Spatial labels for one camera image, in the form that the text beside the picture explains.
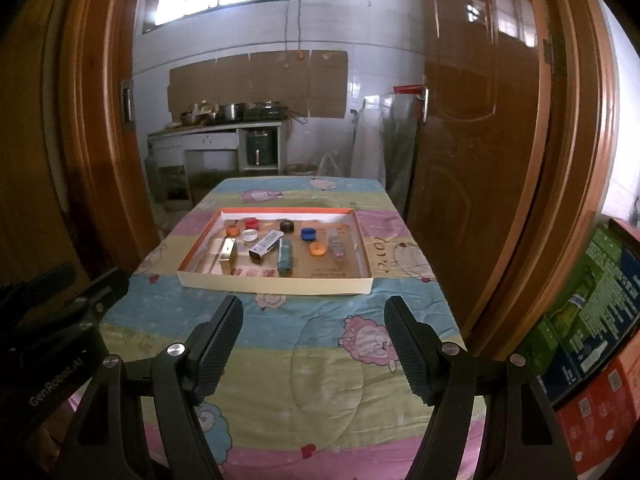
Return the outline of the gold rectangular box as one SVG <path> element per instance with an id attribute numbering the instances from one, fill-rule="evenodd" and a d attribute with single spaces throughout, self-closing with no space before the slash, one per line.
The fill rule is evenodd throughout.
<path id="1" fill-rule="evenodd" d="M 236 239 L 233 237 L 226 237 L 220 246 L 218 258 L 220 266 L 228 266 L 228 268 L 234 266 L 237 252 L 238 248 L 236 248 Z"/>

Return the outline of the white hello kitty box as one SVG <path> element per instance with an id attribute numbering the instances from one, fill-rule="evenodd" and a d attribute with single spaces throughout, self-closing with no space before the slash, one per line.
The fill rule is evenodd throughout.
<path id="1" fill-rule="evenodd" d="M 284 237 L 284 233 L 280 230 L 270 230 L 263 238 L 250 248 L 248 255 L 252 260 L 262 261 L 273 248 L 277 246 L 279 240 Z"/>

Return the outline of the teal floral box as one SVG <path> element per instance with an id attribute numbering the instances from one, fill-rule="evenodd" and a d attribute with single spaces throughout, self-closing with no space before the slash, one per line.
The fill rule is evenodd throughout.
<path id="1" fill-rule="evenodd" d="M 279 240 L 277 269 L 280 276 L 290 276 L 293 271 L 292 240 L 285 237 Z"/>

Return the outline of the white bottle cap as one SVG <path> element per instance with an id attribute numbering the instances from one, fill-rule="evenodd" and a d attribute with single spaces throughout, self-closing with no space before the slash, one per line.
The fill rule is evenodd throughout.
<path id="1" fill-rule="evenodd" d="M 244 242 L 254 242 L 258 240 L 258 231 L 254 229 L 246 229 L 242 232 Z"/>

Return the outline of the red bottle cap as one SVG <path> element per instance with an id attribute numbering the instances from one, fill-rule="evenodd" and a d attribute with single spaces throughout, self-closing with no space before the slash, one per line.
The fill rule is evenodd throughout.
<path id="1" fill-rule="evenodd" d="M 248 230 L 258 230 L 259 229 L 259 221 L 256 218 L 246 218 L 244 220 L 244 226 Z"/>

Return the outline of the grey floral patterned box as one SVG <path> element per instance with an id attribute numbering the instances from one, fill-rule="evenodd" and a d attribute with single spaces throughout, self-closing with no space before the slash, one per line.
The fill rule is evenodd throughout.
<path id="1" fill-rule="evenodd" d="M 332 258 L 335 261 L 343 261 L 346 255 L 346 249 L 340 237 L 338 229 L 329 228 L 326 231 L 326 234 L 328 234 L 328 247 L 331 252 Z"/>

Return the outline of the plain orange bottle cap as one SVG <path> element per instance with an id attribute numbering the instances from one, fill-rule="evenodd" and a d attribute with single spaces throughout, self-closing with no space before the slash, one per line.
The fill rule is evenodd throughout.
<path id="1" fill-rule="evenodd" d="M 326 254 L 326 245 L 320 242 L 312 242 L 308 246 L 308 252 L 314 257 L 322 257 Z"/>

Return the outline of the black bottle cap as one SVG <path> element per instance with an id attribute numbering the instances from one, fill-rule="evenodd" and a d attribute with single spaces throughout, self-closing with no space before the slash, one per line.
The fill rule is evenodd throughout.
<path id="1" fill-rule="evenodd" d="M 280 230 L 283 233 L 291 233 L 295 230 L 295 224 L 292 220 L 284 219 L 280 222 Z"/>

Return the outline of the blue bottle cap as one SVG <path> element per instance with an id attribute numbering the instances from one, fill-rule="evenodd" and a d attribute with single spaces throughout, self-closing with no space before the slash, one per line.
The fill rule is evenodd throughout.
<path id="1" fill-rule="evenodd" d="M 317 231 L 313 228 L 303 228 L 300 230 L 300 238 L 305 242 L 314 242 L 317 239 Z"/>

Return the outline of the orange rimmed cardboard tray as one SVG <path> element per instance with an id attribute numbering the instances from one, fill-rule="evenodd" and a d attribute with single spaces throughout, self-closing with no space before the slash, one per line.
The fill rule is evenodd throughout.
<path id="1" fill-rule="evenodd" d="M 373 284 L 348 208 L 221 208 L 177 274 L 184 287 L 265 295 L 360 295 Z"/>

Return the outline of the red printed carton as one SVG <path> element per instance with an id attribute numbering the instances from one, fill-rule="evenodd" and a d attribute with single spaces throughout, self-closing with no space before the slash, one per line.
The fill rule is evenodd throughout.
<path id="1" fill-rule="evenodd" d="M 579 479 L 597 479 L 639 423 L 639 336 L 556 412 Z"/>

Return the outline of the brown wooden door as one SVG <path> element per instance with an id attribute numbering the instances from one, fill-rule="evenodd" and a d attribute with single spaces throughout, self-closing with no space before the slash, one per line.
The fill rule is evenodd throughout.
<path id="1" fill-rule="evenodd" d="M 546 0 L 423 0 L 425 108 L 408 225 L 462 334 L 488 305 L 540 177 Z"/>

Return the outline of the grey kitchen counter cabinet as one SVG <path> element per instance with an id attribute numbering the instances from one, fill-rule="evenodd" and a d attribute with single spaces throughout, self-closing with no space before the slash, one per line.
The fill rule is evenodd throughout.
<path id="1" fill-rule="evenodd" d="M 271 129 L 276 133 L 277 163 L 250 166 L 246 158 L 248 130 Z M 146 180 L 155 203 L 176 209 L 194 205 L 227 178 L 276 176 L 286 166 L 291 122 L 232 122 L 163 130 L 148 136 Z"/>

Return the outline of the black induction stove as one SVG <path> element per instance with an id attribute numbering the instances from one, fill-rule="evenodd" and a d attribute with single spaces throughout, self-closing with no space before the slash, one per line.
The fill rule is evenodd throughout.
<path id="1" fill-rule="evenodd" d="M 280 102 L 273 101 L 247 103 L 243 118 L 247 122 L 285 120 L 288 118 L 288 108 Z"/>

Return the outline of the brown wooden door frame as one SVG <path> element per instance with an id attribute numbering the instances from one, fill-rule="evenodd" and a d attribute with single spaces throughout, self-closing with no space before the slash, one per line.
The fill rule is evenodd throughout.
<path id="1" fill-rule="evenodd" d="M 1 279 L 157 245 L 132 107 L 137 0 L 1 0 Z"/>

